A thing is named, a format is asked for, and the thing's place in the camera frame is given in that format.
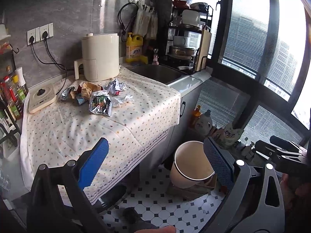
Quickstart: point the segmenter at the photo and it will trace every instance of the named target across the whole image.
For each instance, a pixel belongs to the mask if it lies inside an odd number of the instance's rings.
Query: wall hook
[[[10,45],[10,47],[12,48],[12,51],[13,51],[13,52],[15,52],[16,54],[19,53],[19,49],[18,49],[17,47],[16,47],[17,51],[14,51],[13,46],[12,46],[11,44],[9,44],[9,45]]]

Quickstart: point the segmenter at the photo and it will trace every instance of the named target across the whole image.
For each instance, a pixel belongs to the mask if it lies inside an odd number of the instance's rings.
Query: white tablecloth
[[[134,101],[112,109],[112,116],[94,115],[89,104],[58,100],[35,114],[25,112],[21,137],[21,168],[25,186],[30,189],[40,164],[63,166],[70,159],[93,148],[101,137],[109,142],[109,153],[92,185],[84,192],[91,203],[108,191],[123,173],[133,167],[166,135],[166,130],[179,123],[180,94],[174,89],[122,68],[117,77],[127,85],[126,92]],[[82,80],[67,79],[64,89]],[[109,81],[97,84],[106,86]],[[54,85],[57,92],[63,80]],[[64,187],[60,192],[69,204]]]

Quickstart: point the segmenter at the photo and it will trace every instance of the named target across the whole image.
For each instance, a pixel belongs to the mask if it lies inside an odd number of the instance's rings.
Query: tiled floor
[[[169,171],[160,166],[119,205],[102,214],[103,220],[115,233],[126,233],[123,209],[135,207],[143,220],[158,227],[174,225],[177,233],[198,233],[216,211],[224,194],[217,187],[194,201],[186,201],[165,193],[169,182]]]

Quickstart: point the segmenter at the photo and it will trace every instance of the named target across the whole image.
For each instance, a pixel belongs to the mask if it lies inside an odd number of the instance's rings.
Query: stainless steel sink
[[[140,65],[128,69],[136,74],[166,85],[187,76],[185,72],[164,65]]]

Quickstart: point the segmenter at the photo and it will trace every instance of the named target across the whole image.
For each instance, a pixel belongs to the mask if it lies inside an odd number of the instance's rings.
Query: beige bucket
[[[214,170],[208,161],[203,143],[189,141],[180,145],[174,154],[170,178],[173,185],[188,188],[212,177]]]

